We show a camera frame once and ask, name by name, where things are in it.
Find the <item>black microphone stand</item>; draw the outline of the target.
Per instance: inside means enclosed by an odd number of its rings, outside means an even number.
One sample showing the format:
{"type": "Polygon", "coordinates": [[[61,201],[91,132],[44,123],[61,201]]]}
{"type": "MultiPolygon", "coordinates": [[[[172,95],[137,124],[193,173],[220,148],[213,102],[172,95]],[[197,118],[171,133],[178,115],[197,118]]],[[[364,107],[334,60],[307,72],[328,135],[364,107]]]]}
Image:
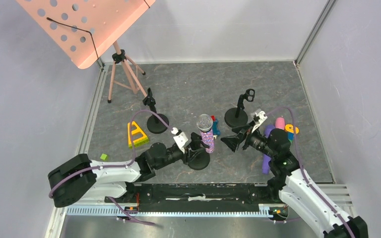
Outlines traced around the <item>black microphone stand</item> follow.
{"type": "Polygon", "coordinates": [[[164,114],[157,113],[157,110],[155,107],[156,101],[153,98],[151,88],[147,89],[147,96],[142,100],[142,102],[145,106],[149,107],[150,111],[154,113],[147,120],[146,125],[148,130],[153,134],[161,134],[165,132],[168,129],[168,127],[164,125],[160,121],[160,119],[162,119],[167,125],[169,125],[169,120],[164,114]]]}
{"type": "Polygon", "coordinates": [[[248,115],[244,111],[244,101],[252,102],[254,100],[255,90],[250,88],[241,94],[238,98],[236,107],[230,108],[224,115],[224,121],[229,127],[238,127],[248,122],[248,115]]]}
{"type": "Polygon", "coordinates": [[[187,162],[186,164],[193,170],[199,171],[205,169],[210,163],[210,154],[206,149],[210,147],[202,141],[202,137],[192,132],[190,135],[190,143],[187,146],[187,162]]]}

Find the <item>glitter microphone silver head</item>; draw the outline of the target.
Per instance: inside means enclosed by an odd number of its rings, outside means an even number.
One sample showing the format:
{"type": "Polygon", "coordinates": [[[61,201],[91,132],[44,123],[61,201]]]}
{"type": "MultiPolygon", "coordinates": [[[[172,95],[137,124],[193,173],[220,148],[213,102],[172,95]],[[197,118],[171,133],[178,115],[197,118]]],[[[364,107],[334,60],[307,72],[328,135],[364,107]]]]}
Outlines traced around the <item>glitter microphone silver head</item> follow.
{"type": "Polygon", "coordinates": [[[208,146],[206,152],[211,154],[214,152],[214,135],[213,135],[213,120],[208,114],[201,114],[197,118],[197,128],[200,130],[202,142],[208,146]]]}

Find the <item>purple toy microphone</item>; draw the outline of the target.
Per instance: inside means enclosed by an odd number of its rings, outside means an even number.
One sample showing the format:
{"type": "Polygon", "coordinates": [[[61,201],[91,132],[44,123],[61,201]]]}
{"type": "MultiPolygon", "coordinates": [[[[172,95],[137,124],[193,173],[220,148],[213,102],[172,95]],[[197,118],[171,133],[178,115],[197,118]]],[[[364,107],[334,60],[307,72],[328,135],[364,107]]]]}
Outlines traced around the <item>purple toy microphone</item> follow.
{"type": "MultiPolygon", "coordinates": [[[[275,129],[275,126],[273,124],[269,124],[266,126],[264,132],[265,132],[265,137],[268,138],[271,131],[275,129]]],[[[269,156],[269,148],[266,146],[265,147],[265,150],[267,151],[267,153],[263,154],[263,162],[262,162],[262,173],[264,175],[268,175],[269,174],[269,171],[270,171],[270,166],[269,166],[269,162],[271,160],[271,157],[269,156]]]]}

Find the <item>pink toy microphone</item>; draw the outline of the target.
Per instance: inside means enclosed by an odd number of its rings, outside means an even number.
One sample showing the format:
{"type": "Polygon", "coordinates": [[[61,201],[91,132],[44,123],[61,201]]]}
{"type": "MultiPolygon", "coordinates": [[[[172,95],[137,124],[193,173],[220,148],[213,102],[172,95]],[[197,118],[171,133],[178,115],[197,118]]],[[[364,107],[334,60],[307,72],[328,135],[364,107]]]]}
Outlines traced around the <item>pink toy microphone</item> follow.
{"type": "Polygon", "coordinates": [[[278,117],[275,120],[275,128],[284,130],[285,129],[285,125],[286,125],[286,123],[285,123],[285,119],[283,117],[278,117]]]}

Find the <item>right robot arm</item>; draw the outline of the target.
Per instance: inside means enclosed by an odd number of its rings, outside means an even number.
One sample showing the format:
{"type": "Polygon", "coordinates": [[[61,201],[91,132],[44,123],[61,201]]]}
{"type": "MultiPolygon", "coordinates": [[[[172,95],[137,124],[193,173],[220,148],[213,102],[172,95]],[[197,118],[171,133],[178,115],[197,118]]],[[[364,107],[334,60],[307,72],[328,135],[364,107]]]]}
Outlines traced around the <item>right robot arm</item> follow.
{"type": "Polygon", "coordinates": [[[290,151],[287,132],[273,129],[269,136],[250,125],[234,128],[236,135],[224,136],[221,141],[233,152],[239,147],[251,147],[270,157],[273,178],[267,182],[267,197],[272,202],[284,202],[320,238],[367,238],[366,221],[353,217],[326,195],[311,179],[290,151]]]}

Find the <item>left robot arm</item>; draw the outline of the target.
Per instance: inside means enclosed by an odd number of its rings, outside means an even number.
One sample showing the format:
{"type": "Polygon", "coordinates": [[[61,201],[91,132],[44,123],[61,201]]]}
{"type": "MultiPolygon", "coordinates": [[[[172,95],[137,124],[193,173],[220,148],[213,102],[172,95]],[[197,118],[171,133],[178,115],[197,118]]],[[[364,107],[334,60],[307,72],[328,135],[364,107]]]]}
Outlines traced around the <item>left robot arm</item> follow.
{"type": "Polygon", "coordinates": [[[100,162],[90,160],[87,154],[78,154],[49,172],[49,197],[58,208],[95,197],[110,196],[130,202],[136,196],[130,183],[147,181],[156,170],[179,160],[194,170],[202,170],[205,167],[196,163],[209,161],[207,148],[202,141],[190,142],[184,150],[177,144],[168,148],[154,143],[134,161],[125,162],[100,162]]]}

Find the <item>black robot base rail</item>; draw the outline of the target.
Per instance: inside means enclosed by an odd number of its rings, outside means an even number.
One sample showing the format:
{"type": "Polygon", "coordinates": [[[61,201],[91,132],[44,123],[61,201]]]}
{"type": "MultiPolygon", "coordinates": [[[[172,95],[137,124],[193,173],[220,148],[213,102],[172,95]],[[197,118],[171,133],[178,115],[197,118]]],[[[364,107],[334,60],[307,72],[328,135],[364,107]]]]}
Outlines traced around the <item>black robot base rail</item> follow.
{"type": "Polygon", "coordinates": [[[289,206],[271,194],[265,184],[256,183],[127,183],[127,191],[106,203],[137,205],[139,212],[258,212],[284,215],[289,206]]]}

